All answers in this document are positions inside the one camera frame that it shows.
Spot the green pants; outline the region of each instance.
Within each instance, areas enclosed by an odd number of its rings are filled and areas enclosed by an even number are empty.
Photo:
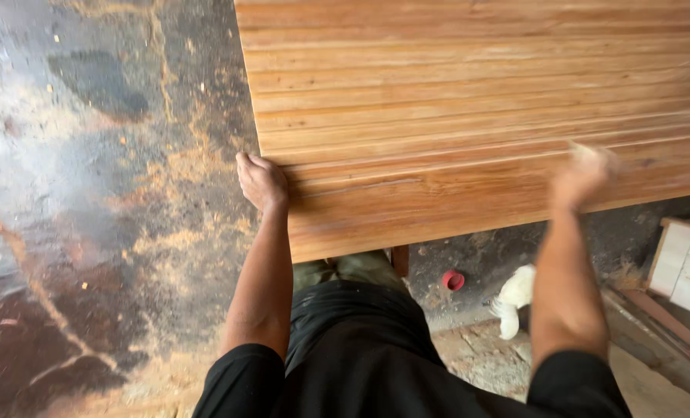
[[[382,250],[338,257],[332,267],[324,260],[294,264],[294,291],[330,280],[378,284],[410,294]]]

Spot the person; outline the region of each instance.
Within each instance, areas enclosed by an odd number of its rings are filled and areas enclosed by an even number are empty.
[[[606,153],[570,164],[549,187],[526,404],[446,370],[384,252],[292,266],[284,175],[244,152],[237,163],[262,222],[193,416],[631,416],[607,363],[609,331],[581,228],[582,205],[611,176]]]

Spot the black shirt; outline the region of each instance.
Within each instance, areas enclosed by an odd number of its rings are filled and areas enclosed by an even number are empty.
[[[448,373],[419,305],[387,287],[334,280],[294,295],[286,362],[245,344],[208,372],[193,416],[629,417],[613,374],[579,352],[550,356],[518,403]]]

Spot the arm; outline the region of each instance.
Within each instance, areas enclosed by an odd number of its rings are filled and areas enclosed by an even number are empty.
[[[221,354],[242,344],[257,343],[272,348],[285,360],[293,293],[287,184],[275,164],[244,152],[237,154],[237,172],[244,196],[263,212],[263,221],[239,273]]]
[[[593,152],[571,163],[552,182],[551,220],[536,263],[531,314],[533,370],[548,356],[564,350],[608,359],[608,326],[579,210],[606,184],[612,158]]]

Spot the forearm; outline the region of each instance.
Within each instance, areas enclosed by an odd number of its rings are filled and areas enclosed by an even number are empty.
[[[226,316],[222,354],[241,344],[257,343],[285,359],[292,293],[288,206],[284,204],[263,214]]]
[[[531,314],[534,370],[566,349],[607,359],[608,328],[578,214],[552,212],[536,267]]]

